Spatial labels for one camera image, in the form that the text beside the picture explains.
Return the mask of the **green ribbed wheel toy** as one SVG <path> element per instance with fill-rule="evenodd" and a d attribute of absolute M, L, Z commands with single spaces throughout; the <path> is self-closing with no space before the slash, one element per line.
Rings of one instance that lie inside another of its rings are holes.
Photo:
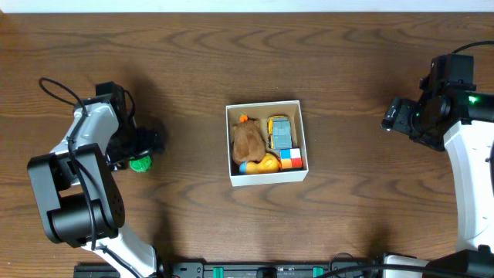
<path fill-rule="evenodd" d="M 139 173 L 145 173 L 149 171 L 152 167 L 153 161 L 150 155 L 144 156 L 142 158 L 132 158 L 129 160 L 130 168 Z"/>

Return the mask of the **multicoloured puzzle cube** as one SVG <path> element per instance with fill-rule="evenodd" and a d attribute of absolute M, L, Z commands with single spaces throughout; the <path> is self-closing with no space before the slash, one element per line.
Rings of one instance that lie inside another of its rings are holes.
<path fill-rule="evenodd" d="M 281 169 L 292 170 L 303 167 L 302 153 L 299 148 L 282 149 L 279 154 Z"/>

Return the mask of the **brown plush capybara toy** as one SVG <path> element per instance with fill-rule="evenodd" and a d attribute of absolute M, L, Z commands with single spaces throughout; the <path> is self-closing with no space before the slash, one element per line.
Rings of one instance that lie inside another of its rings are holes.
<path fill-rule="evenodd" d="M 266 155 L 266 143 L 260 122 L 241 113 L 239 123 L 232 128 L 232 160 L 240 166 L 244 162 L 261 161 Z"/>

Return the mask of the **yellow grey toy truck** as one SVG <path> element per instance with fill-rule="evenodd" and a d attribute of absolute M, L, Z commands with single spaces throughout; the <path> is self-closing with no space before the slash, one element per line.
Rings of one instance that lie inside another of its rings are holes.
<path fill-rule="evenodd" d="M 292 147 L 291 122 L 285 115 L 274 115 L 268 118 L 268 145 L 273 150 L 280 151 Z"/>

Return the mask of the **orange rubber duck toy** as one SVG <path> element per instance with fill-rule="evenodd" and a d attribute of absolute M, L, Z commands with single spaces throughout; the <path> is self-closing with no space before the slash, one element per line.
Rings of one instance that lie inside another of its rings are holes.
<path fill-rule="evenodd" d="M 239 166 L 241 175 L 271 174 L 280 171 L 280 163 L 274 154 L 266 153 L 260 162 L 245 161 Z"/>

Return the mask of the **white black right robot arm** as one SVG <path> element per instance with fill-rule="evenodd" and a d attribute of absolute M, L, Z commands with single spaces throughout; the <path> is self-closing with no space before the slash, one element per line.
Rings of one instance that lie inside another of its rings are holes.
<path fill-rule="evenodd" d="M 424 79 L 417 101 L 396 97 L 381 127 L 445 151 L 458 210 L 456 251 L 431 261 L 386 255 L 385 277 L 493 275 L 493 97 L 459 80 Z"/>

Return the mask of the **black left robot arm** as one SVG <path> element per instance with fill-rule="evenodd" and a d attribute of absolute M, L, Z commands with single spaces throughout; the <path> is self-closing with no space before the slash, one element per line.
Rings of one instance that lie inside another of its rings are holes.
<path fill-rule="evenodd" d="M 96 85 L 93 98 L 77 97 L 65 137 L 31 158 L 27 172 L 49 240 L 97 254 L 121 277 L 169 277 L 156 249 L 126 224 L 112 176 L 164 150 L 156 130 L 135 124 L 131 98 L 114 82 Z"/>

